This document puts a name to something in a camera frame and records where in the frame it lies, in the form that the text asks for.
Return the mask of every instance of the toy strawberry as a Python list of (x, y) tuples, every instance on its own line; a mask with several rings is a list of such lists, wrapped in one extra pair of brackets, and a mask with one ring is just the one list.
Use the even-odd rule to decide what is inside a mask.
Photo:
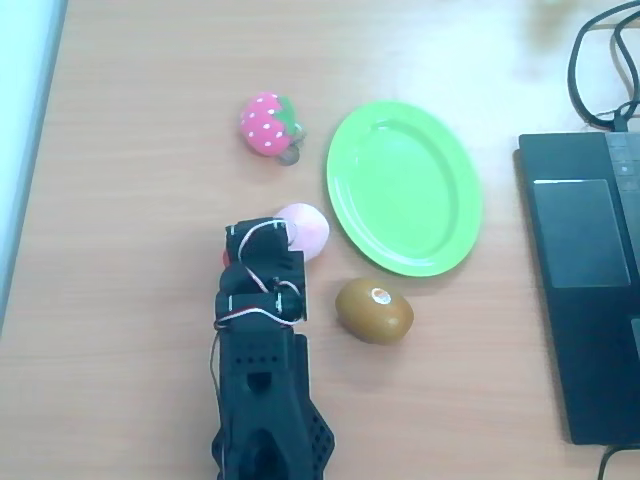
[(302, 128), (287, 97), (262, 92), (251, 99), (240, 115), (240, 131), (258, 153), (293, 165), (300, 157)]

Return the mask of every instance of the pink strawberry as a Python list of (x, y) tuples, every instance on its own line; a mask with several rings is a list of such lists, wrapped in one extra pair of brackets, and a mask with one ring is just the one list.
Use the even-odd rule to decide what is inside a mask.
[(242, 112), (240, 130), (258, 153), (278, 156), (291, 145), (297, 131), (293, 105), (287, 97), (262, 92)]

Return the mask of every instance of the black 3d-printed part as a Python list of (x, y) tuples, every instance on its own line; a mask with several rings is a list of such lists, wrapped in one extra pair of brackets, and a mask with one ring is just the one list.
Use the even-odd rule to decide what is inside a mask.
[[(301, 252), (288, 251), (284, 226), (254, 230), (243, 248), (242, 265), (237, 262), (242, 238), (269, 220), (227, 228), (232, 263), (221, 276), (217, 319), (246, 308), (260, 308), (287, 321), (306, 318), (304, 258)], [(243, 265), (268, 293), (256, 289)], [(279, 289), (283, 280), (301, 295)], [(335, 442), (309, 396), (306, 337), (260, 313), (225, 322), (219, 334), (221, 428), (211, 447), (221, 469), (218, 478), (222, 480), (224, 457), (224, 480), (322, 480)]]

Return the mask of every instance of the touchpad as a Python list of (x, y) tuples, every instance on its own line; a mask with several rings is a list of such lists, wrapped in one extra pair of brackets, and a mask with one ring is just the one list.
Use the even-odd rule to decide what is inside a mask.
[(629, 285), (606, 180), (536, 180), (533, 190), (554, 287)]

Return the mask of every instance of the laptop keyboard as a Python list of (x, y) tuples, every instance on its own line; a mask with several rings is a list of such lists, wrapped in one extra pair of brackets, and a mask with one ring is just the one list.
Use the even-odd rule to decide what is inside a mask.
[(607, 133), (606, 137), (640, 273), (640, 133)]

